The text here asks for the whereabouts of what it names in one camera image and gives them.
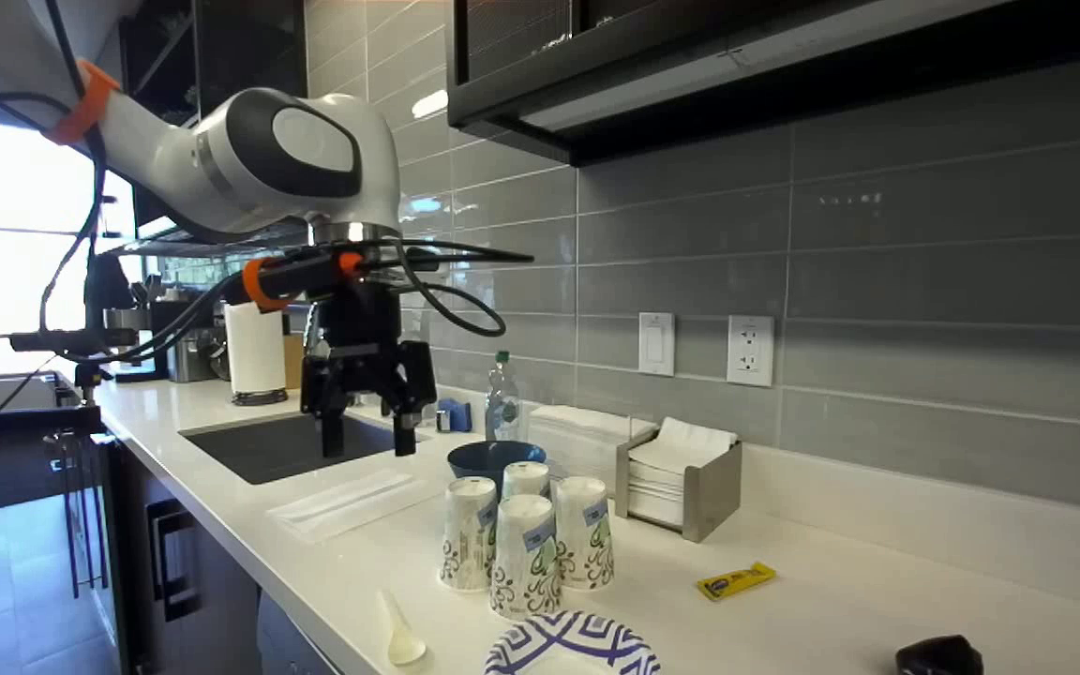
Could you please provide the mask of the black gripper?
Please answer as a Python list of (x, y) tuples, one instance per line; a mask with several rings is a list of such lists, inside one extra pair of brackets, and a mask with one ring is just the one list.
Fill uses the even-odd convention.
[(433, 349), (402, 337), (389, 284), (340, 284), (308, 315), (299, 404), (323, 424), (323, 458), (344, 453), (354, 394), (374, 394), (393, 418), (393, 453), (417, 453), (419, 410), (437, 403)]

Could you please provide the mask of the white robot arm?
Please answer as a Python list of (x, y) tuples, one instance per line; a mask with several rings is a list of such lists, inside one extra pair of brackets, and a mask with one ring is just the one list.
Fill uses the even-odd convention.
[(299, 410), (323, 424), (330, 458), (344, 453), (339, 424), (355, 394), (374, 394), (393, 419), (398, 458), (417, 452), (437, 375), (429, 347), (402, 337), (389, 272), (417, 272), (393, 233), (398, 152), (369, 102), (244, 88), (199, 124), (177, 129), (98, 63), (77, 60), (38, 0), (0, 0), (0, 104), (144, 183), (193, 233), (239, 239), (288, 218), (335, 224), (325, 244), (244, 262), (222, 298), (258, 313), (314, 299)]

